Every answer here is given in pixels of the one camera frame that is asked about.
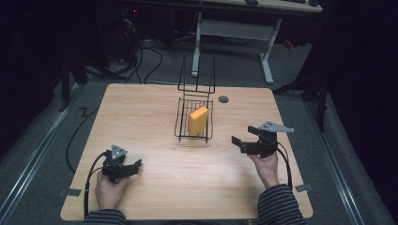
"yellow sponge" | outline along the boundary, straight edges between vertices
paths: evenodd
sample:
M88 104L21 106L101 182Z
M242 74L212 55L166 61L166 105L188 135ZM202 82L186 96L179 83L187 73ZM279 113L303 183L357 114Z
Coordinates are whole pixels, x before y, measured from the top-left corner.
M190 121L188 123L188 132L191 135L197 135L207 124L208 109L202 106L190 113Z

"gray carpet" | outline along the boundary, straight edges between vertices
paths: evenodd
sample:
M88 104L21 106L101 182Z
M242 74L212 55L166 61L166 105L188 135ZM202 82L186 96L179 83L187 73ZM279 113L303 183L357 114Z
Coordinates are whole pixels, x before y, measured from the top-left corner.
M200 64L201 75L210 74L211 62L216 57L216 84L221 86L251 86L275 89L296 79L296 75L308 54L311 46L301 46L289 51L284 46L273 48L269 63L275 83L270 86L265 83L261 65L256 54L231 52L235 45L222 45L217 50L203 50ZM154 50L162 55L161 66L148 77L148 82L178 81L183 55L186 55L187 72L191 69L191 48L157 45ZM130 83L144 81L145 75L159 62L160 57L152 51L144 51L143 64L139 68L140 79L137 75L131 77ZM89 83L83 87L81 94L69 106L69 111L61 126L54 134L48 146L48 152L43 159L36 175L31 180L23 197L13 210L8 224L80 224L81 222L66 222L60 218L60 212L65 196L60 190L68 188L73 174L66 163L65 153L69 140L76 128L84 121L80 107L86 107L86 113L91 113L100 105L106 86L115 83L105 77L91 76ZM12 151L0 163L0 179L3 181L0 200L6 200L13 185L32 152L35 151L52 121L59 114L61 105L59 87L54 102L32 122L29 129L14 145ZM299 92L288 92L276 96L283 122L295 129L289 134L291 145L295 151L303 180L311 184L313 190L309 196L314 209L314 215L307 219L309 224L351 224L340 193L331 176L323 145L318 137L318 130L313 125L313 118L308 113L307 103L301 101ZM85 142L94 122L95 114L91 116L77 131L70 144L69 161L76 168ZM353 191L365 224L394 224L388 211L379 200L372 182L360 164L344 128L333 108L329 97L328 110L325 118L326 135L339 166L344 172L349 186ZM241 224L242 221L216 221L220 224ZM132 221L131 224L160 224L159 221L147 223Z

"human hand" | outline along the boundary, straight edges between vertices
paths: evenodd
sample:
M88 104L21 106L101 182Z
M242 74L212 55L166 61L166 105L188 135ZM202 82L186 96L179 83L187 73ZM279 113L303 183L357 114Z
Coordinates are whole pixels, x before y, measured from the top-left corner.
M279 185L277 152L263 158L256 155L248 155L248 157L254 162L257 174L266 189Z
M109 181L107 175L98 172L96 196L99 203L99 210L116 209L123 197L128 181L128 178L123 178L117 184L114 184Z

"sleeve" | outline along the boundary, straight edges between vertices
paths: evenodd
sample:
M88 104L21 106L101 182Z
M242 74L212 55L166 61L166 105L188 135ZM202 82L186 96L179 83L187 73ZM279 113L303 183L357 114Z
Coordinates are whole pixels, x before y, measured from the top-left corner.
M307 224L292 190L286 185L278 185L264 191L258 200L259 225Z
M84 219L83 224L126 224L126 217L118 210L104 209L91 212Z

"desk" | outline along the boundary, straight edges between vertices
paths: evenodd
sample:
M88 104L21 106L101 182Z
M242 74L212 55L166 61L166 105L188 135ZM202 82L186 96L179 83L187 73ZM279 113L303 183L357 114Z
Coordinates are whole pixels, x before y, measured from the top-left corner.
M128 150L125 164L137 159L143 165L130 178L119 209L127 219L241 219L257 218L258 195L264 191L253 162L231 136L245 142L257 137L247 126L267 120L282 124L272 92L266 88L216 87L213 102L213 137L204 140L175 136L178 99L176 86L111 84L99 108L84 148L71 188L84 189L94 159L112 143ZM228 103L220 103L227 96ZM285 133L278 133L290 158L293 186L301 185L299 167ZM283 159L279 176L287 182ZM91 179L89 211L98 210L95 197L96 175ZM305 191L294 194L306 218L311 207ZM84 194L68 196L62 208L64 220L83 220Z
M218 4L233 4L247 8L244 0L202 0L203 3L218 3ZM256 8L273 8L278 10L295 10L300 12L321 12L322 8L318 5L312 7L308 2L305 4L292 3L281 0L257 0ZM241 22L222 22L213 20L202 20L202 13L198 13L198 20L196 25L196 43L193 52L192 72L193 77L197 77L199 73L199 58L200 58L200 40L202 35L212 35L230 38L248 38L256 40L265 40L268 42L263 53L260 53L260 62L263 67L264 76L268 84L273 84L271 71L269 69L268 58L275 38L281 25L282 19L277 19L273 25L259 25L247 24Z

